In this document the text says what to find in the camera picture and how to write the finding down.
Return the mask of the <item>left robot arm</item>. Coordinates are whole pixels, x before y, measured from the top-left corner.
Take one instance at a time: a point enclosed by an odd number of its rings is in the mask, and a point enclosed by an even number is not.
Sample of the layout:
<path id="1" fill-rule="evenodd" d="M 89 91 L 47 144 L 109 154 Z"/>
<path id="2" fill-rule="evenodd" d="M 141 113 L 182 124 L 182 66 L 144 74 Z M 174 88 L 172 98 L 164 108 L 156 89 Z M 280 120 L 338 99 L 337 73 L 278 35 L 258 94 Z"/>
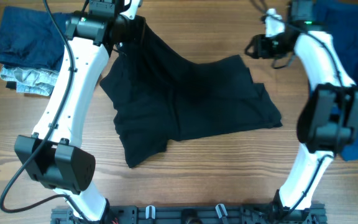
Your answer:
<path id="1" fill-rule="evenodd" d="M 74 223 L 116 223 L 93 183 L 96 160 L 82 150 L 83 126 L 98 78 L 116 44 L 139 40 L 144 19 L 140 0 L 88 1 L 66 23 L 63 63 L 49 103 L 32 135 L 14 150 L 22 171 L 53 190 L 71 207 Z"/>

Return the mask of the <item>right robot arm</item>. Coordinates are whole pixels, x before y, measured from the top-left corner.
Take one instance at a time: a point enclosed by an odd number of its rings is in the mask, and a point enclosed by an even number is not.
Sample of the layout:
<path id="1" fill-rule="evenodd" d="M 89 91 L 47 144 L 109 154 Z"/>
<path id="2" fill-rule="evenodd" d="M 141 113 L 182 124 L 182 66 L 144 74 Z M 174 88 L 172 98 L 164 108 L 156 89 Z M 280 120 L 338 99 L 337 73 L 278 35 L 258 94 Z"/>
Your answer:
<path id="1" fill-rule="evenodd" d="M 285 183 L 264 217 L 267 223 L 314 222 L 313 194 L 326 169 L 358 135 L 358 85 L 345 71 L 332 35 L 313 18 L 313 1 L 290 1 L 287 19 L 266 5 L 265 33 L 253 37 L 246 54 L 277 61 L 291 54 L 301 60 L 310 96 L 297 122 L 298 154 Z"/>

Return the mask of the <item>black polo shirt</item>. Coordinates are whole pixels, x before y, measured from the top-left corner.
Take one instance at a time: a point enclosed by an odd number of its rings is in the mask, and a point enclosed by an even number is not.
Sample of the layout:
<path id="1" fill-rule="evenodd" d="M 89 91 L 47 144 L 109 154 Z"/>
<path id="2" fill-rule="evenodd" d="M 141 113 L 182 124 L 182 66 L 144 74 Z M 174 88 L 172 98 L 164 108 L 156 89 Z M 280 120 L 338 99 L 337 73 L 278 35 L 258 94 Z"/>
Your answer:
<path id="1" fill-rule="evenodd" d="M 136 167 L 185 141 L 279 128 L 282 116 L 242 58 L 193 63 L 149 26 L 118 48 L 101 88 L 116 110 L 114 125 L 127 165 Z"/>

